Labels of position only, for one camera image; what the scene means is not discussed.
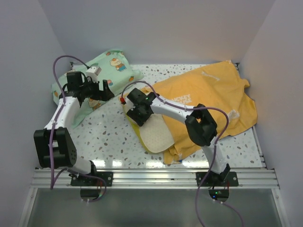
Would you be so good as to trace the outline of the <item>cream quilted pillow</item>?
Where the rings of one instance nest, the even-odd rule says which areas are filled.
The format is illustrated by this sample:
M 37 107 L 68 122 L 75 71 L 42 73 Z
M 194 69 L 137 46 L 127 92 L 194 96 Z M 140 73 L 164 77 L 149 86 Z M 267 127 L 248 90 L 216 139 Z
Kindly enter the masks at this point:
M 156 100 L 154 93 L 144 93 L 137 88 L 134 88 L 125 97 L 127 97 L 134 105 Z M 151 153 L 161 153 L 175 144 L 172 134 L 170 133 L 162 115 L 153 111 L 153 114 L 143 126 L 138 126 L 127 115 L 126 117 L 131 123 L 139 141 L 147 151 Z

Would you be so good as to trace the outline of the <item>orange mickey mouse pillowcase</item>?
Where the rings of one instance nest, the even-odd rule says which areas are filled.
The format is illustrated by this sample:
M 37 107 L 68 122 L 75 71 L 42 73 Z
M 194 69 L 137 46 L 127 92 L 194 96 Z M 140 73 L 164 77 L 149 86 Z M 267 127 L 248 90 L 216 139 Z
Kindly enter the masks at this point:
M 210 65 L 141 65 L 139 69 L 157 93 L 182 105 L 203 104 L 221 134 L 219 147 L 231 167 L 260 167 L 250 129 L 257 123 L 255 102 L 246 94 L 250 86 L 232 61 Z

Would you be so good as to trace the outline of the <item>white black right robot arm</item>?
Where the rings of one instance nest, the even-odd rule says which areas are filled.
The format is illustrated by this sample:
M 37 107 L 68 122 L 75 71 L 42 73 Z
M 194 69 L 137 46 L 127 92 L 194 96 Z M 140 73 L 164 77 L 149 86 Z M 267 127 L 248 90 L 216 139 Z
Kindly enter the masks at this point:
M 124 104 L 131 105 L 126 115 L 138 126 L 143 126 L 152 114 L 161 114 L 185 124 L 190 140 L 202 148 L 209 162 L 209 174 L 204 177 L 203 185 L 223 186 L 226 183 L 230 166 L 217 145 L 217 123 L 208 111 L 220 112 L 220 109 L 202 104 L 182 106 L 157 93 L 145 94 L 137 88 L 126 96 Z

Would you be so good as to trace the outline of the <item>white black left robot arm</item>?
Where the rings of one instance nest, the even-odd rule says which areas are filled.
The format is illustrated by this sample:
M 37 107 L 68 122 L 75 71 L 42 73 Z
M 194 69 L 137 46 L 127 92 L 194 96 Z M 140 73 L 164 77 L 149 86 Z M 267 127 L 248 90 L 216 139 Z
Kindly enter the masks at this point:
M 67 73 L 67 83 L 59 88 L 61 94 L 54 115 L 43 129 L 34 132 L 39 164 L 42 168 L 50 168 L 51 186 L 59 177 L 54 173 L 55 169 L 69 171 L 80 176 L 85 184 L 95 185 L 98 181 L 96 166 L 78 156 L 68 129 L 86 99 L 108 101 L 114 94 L 106 80 L 99 82 L 90 72 Z

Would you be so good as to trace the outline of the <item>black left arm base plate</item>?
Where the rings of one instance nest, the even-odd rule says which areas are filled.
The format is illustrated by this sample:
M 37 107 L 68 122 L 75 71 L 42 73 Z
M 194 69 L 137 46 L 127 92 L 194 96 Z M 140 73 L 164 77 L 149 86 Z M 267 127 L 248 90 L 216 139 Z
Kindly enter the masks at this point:
M 113 172 L 96 172 L 95 175 L 80 175 L 69 173 L 71 186 L 97 187 L 112 186 Z

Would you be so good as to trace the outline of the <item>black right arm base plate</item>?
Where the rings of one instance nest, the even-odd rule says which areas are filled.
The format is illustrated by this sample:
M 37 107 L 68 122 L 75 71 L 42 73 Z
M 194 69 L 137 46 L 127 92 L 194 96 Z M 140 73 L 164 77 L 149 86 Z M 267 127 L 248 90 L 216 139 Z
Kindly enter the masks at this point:
M 239 186 L 238 177 L 236 172 L 229 172 L 225 175 L 215 174 L 210 172 L 209 175 L 204 179 L 201 186 L 205 187 L 237 187 Z

